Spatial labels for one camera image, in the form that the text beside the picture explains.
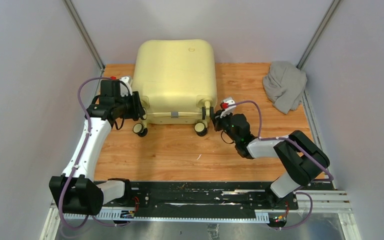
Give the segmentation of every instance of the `white bracket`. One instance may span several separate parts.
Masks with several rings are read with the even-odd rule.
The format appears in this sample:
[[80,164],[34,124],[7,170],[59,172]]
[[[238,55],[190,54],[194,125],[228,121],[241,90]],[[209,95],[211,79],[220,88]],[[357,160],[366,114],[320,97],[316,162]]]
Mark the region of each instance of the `white bracket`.
[[125,86],[123,86],[123,84],[120,83],[120,94],[122,97],[126,97],[128,95],[132,95],[133,92],[132,92],[132,82],[133,82],[133,78],[131,78],[130,76],[124,76],[122,78],[120,78],[120,81],[125,83],[126,86],[127,86],[127,89]]
[[124,196],[125,182],[118,180],[108,180],[104,183],[96,185],[103,193],[103,204]]
[[273,148],[276,144],[282,142],[283,140],[267,140],[262,141],[258,138],[252,140],[246,149],[253,158],[278,158],[278,154]]
[[[233,98],[230,96],[228,98],[225,98],[223,99],[223,101],[221,102],[222,104],[228,104],[228,105],[232,105],[232,104],[235,104],[235,101],[233,100]],[[231,113],[233,113],[233,110],[235,110],[236,106],[229,106],[227,108],[224,109],[223,112],[221,112],[220,114],[220,118],[223,118]]]

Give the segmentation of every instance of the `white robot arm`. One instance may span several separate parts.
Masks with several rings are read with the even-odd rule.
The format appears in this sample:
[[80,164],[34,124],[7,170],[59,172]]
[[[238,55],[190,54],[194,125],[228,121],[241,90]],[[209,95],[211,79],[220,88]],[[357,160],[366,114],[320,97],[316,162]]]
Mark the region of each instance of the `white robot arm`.
[[53,176],[49,181],[55,202],[58,203],[63,196],[62,206],[58,207],[62,207],[64,213],[97,215],[104,204],[114,199],[130,200],[128,179],[109,179],[95,185],[94,173],[105,139],[113,125],[118,128],[116,119],[137,121],[146,115],[139,93],[130,87],[131,82],[130,77],[122,77],[119,81],[115,81],[115,78],[101,81],[100,95],[87,108],[90,122],[88,119],[84,121],[83,133],[73,156],[62,175]]
[[328,157],[302,131],[280,137],[259,138],[251,134],[250,124],[243,114],[233,114],[235,101],[228,97],[213,118],[214,129],[223,131],[235,143],[237,153],[247,159],[277,157],[286,172],[265,189],[272,207],[302,186],[308,185],[330,165]]

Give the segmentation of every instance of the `yellow suitcase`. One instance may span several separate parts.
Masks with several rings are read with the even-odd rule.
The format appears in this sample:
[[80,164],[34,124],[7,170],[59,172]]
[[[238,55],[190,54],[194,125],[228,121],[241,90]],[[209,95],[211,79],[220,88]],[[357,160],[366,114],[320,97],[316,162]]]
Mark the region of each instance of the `yellow suitcase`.
[[146,109],[146,120],[133,132],[143,137],[147,124],[194,124],[204,136],[217,103],[213,48],[201,39],[146,41],[137,53],[131,87]]

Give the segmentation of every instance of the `wire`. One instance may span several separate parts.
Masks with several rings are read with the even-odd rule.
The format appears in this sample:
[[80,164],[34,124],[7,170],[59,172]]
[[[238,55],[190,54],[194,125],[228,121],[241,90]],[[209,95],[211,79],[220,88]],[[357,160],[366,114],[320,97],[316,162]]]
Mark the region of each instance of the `wire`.
[[90,132],[92,130],[92,121],[91,121],[91,116],[89,116],[89,113],[88,111],[86,110],[86,107],[85,105],[83,104],[82,102],[82,98],[80,96],[80,93],[82,92],[82,88],[89,82],[92,82],[94,80],[101,80],[101,79],[106,79],[106,80],[111,80],[110,77],[93,77],[93,78],[90,78],[88,80],[86,80],[85,82],[83,82],[80,87],[78,88],[77,90],[77,100],[78,100],[78,103],[80,104],[80,107],[81,109],[83,110],[85,116],[86,116],[86,119],[87,119],[87,132],[85,133],[86,136],[83,140],[83,144],[81,145],[80,147],[80,151],[78,152],[78,155],[74,161],[74,164],[73,164],[73,167],[71,168],[71,172],[67,178],[67,181],[65,182],[64,186],[62,187],[62,191],[61,191],[61,195],[59,197],[59,201],[58,201],[58,213],[59,213],[59,218],[61,219],[61,222],[62,224],[71,229],[71,230],[79,230],[81,227],[83,227],[86,223],[86,221],[88,220],[88,215],[84,218],[83,222],[78,225],[78,226],[71,226],[67,221],[66,219],[64,218],[64,213],[63,213],[63,202],[64,202],[64,196],[66,195],[66,192],[67,192],[67,189],[70,185],[70,182],[71,180],[73,179],[73,176],[74,176],[74,173],[76,172],[76,166],[79,164],[80,162],[80,158],[83,154],[83,152],[85,151],[85,147],[86,147],[86,144],[88,143],[88,139],[90,137]]
[[125,117],[123,116],[122,117],[122,121],[121,121],[121,126],[119,127],[119,124],[117,123],[117,120],[114,120],[114,124],[115,124],[115,129],[116,130],[120,130],[123,128],[123,125],[125,124]]
[[261,110],[260,110],[260,107],[258,106],[258,104],[255,102],[255,101],[251,101],[251,100],[245,100],[245,101],[240,101],[240,102],[236,102],[234,104],[229,104],[229,106],[237,106],[237,105],[241,105],[241,104],[244,104],[244,103],[252,103],[255,105],[255,107],[257,108],[258,110],[258,114],[259,114],[259,129],[258,129],[258,139],[260,141],[271,141],[271,140],[284,140],[284,141],[287,141],[289,143],[291,143],[292,145],[294,145],[301,153],[303,153],[308,159],[310,159],[310,161],[312,161],[320,170],[322,170],[327,176],[329,176],[328,179],[314,179],[313,181],[314,182],[326,182],[326,181],[329,181],[329,182],[332,182],[334,180],[334,176],[325,168],[323,167],[318,161],[316,161],[310,154],[308,154],[308,152],[306,152],[300,145],[298,145],[298,143],[296,143],[295,141],[289,139],[288,137],[265,137],[265,138],[262,138],[261,137],[261,128],[262,128],[262,125],[263,125],[263,117],[262,117],[262,114],[261,114]]
[[223,133],[224,133],[224,132],[225,132],[224,130],[221,131],[221,134],[220,134],[220,136],[221,136],[221,140],[223,140],[223,142],[225,142],[225,143],[227,143],[227,144],[234,144],[235,141],[232,141],[232,142],[227,142],[227,141],[225,141],[225,139],[223,138]]
[[137,196],[134,197],[134,213],[137,213],[139,210],[139,198]]
[[286,218],[289,213],[289,202],[285,201],[285,204],[286,204],[286,212],[283,215],[281,215],[282,218]]
[[307,222],[307,220],[309,219],[309,217],[310,217],[310,215],[311,215],[311,213],[312,213],[312,211],[313,211],[313,199],[312,199],[312,197],[311,197],[308,193],[306,193],[306,192],[301,192],[301,191],[296,192],[295,194],[297,194],[297,195],[299,195],[299,194],[301,194],[301,195],[306,195],[306,196],[309,198],[309,200],[310,200],[310,209],[309,209],[309,211],[308,211],[307,216],[305,216],[305,218],[304,218],[302,221],[300,221],[299,223],[297,223],[297,224],[295,224],[295,225],[292,225],[292,226],[285,226],[285,227],[272,227],[272,229],[279,230],[279,231],[280,231],[280,230],[294,229],[294,228],[297,228],[297,227],[303,225],[303,224],[304,224],[305,222]]
[[95,104],[100,96],[101,95],[96,95],[95,97],[93,97],[91,104]]
[[261,128],[263,127],[263,117],[262,117],[262,114],[261,114],[261,109],[258,106],[258,104],[255,101],[245,100],[245,101],[236,102],[234,104],[229,104],[229,106],[237,106],[237,105],[246,104],[246,103],[254,104],[255,107],[257,108],[257,111],[258,111],[258,114],[259,114],[258,138],[261,138]]

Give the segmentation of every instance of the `metal frame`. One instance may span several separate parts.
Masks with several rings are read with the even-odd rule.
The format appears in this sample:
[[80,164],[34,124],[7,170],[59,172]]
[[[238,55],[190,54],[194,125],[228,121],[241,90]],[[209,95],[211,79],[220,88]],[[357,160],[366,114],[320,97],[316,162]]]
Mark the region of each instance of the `metal frame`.
[[314,35],[312,36],[310,42],[308,43],[307,48],[304,51],[304,54],[302,55],[301,59],[299,60],[298,65],[296,66],[298,69],[301,70],[306,65],[310,54],[312,53],[314,47],[316,46],[317,42],[319,41],[320,36],[322,35],[323,31],[325,31],[326,27],[328,26],[329,21],[331,20],[332,16],[334,15],[335,11],[337,10],[337,8],[341,2],[342,2],[342,0],[333,0],[332,3],[330,4],[329,8],[327,9],[326,14],[324,15],[323,19],[320,22],[320,25],[318,26],[317,30],[315,31]]
[[81,37],[84,40],[84,43],[86,44],[87,48],[89,49],[90,53],[92,54],[93,59],[95,60],[96,64],[100,68],[101,72],[104,72],[104,62],[102,61],[101,57],[98,54],[97,49],[95,48],[91,37],[89,36],[88,32],[86,31],[85,26],[83,25],[82,20],[80,19],[79,14],[76,11],[76,8],[72,2],[72,0],[62,0],[65,7],[67,8],[68,13],[70,14],[73,22],[75,23],[78,31],[80,32]]
[[[310,194],[313,198],[313,213],[335,213],[338,214],[342,231],[347,240],[360,240],[360,234],[357,229],[354,215],[352,213],[351,205],[348,201],[345,191],[329,191],[329,190],[303,190]],[[298,210],[291,210],[291,213],[304,214],[310,208],[310,201],[306,196],[297,195],[297,202],[299,205]],[[96,216],[98,220],[122,220],[118,218],[122,211],[132,211],[132,207],[103,207],[101,213]],[[205,223],[265,223],[269,214],[283,213],[285,210],[255,210],[256,218],[248,219],[222,219],[222,218],[163,218],[163,217],[138,217],[133,219],[126,219],[129,221],[154,221],[154,222],[205,222]],[[68,220],[82,220],[84,215],[80,214],[64,214]],[[54,240],[60,224],[60,217],[57,206],[52,204],[49,209],[46,222],[40,240]]]

